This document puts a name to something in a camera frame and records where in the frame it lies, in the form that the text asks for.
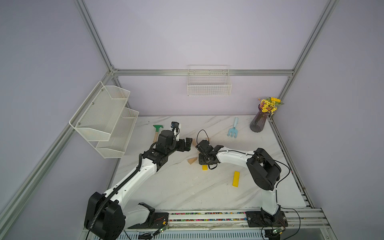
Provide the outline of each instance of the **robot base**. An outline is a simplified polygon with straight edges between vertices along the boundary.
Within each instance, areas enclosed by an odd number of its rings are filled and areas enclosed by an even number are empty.
[[[136,225],[133,225],[131,227],[129,227],[129,229],[145,229],[145,228],[160,228],[161,226],[163,226],[163,222],[164,222],[164,219],[166,222],[168,222],[168,216],[169,216],[169,213],[168,212],[155,212],[153,213],[153,223],[152,224],[147,224],[146,222],[143,223],[143,224],[136,224]]]
[[[262,211],[249,211],[246,212],[246,215],[248,227],[281,227],[283,226],[281,223],[283,223],[285,227],[288,227],[288,222],[286,221],[285,214],[283,211],[280,211],[279,214],[276,216],[276,222],[273,223],[272,226],[265,223],[265,217],[262,214]]]

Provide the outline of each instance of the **wall-mounted wire basket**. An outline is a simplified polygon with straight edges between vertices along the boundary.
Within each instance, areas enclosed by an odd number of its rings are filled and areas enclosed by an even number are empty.
[[[189,65],[188,96],[229,96],[229,65]]]
[[[139,112],[126,108],[129,91],[104,86],[99,82],[96,96],[83,115],[79,110],[70,125],[104,158],[120,158],[125,154]]]

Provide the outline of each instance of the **marble tabletop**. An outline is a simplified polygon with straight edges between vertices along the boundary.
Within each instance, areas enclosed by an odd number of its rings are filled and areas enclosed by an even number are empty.
[[[238,117],[237,138],[228,137],[234,118]],[[139,154],[148,150],[153,142],[155,128],[160,124],[169,129],[172,121],[181,124],[180,138],[196,139],[204,129],[212,146],[224,145],[231,149],[254,151],[264,148],[273,159],[286,163],[280,146],[268,122],[264,130],[252,132],[249,124],[254,116],[172,116],[138,117],[126,154],[121,158],[113,184],[123,179],[136,165]],[[199,141],[205,139],[199,134]],[[133,194],[126,209],[145,202],[156,210],[215,210],[253,209],[261,207],[260,188],[254,183],[249,170],[228,163],[220,163],[214,170],[202,170],[198,161],[189,164],[187,160],[197,157],[198,151],[192,146],[189,152],[175,152],[168,162]],[[232,186],[233,174],[240,172],[238,187]],[[281,178],[288,173],[281,166]],[[278,203],[282,207],[306,207],[297,184],[290,174],[278,186]]]

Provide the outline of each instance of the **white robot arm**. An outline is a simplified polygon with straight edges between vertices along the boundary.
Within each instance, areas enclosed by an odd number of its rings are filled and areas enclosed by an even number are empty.
[[[124,227],[152,225],[155,210],[147,204],[139,203],[127,211],[123,209],[133,193],[168,161],[172,153],[190,150],[192,139],[179,139],[181,124],[172,122],[171,128],[171,131],[163,130],[158,141],[139,155],[138,165],[123,180],[103,194],[95,192],[90,197],[84,221],[87,229],[103,240],[115,240]],[[280,207],[276,202],[275,184],[280,179],[281,169],[264,149],[239,151],[220,145],[213,148],[207,140],[202,140],[196,148],[200,152],[201,165],[226,162],[247,167],[255,183],[263,189],[261,225],[271,225],[277,221]]]

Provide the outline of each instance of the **glass vase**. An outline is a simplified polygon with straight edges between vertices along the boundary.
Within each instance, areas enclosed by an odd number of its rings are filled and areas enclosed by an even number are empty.
[[[256,114],[251,124],[249,125],[249,128],[254,132],[261,132],[264,129],[265,121],[269,114],[262,112],[260,109],[260,105],[258,109],[259,112]]]

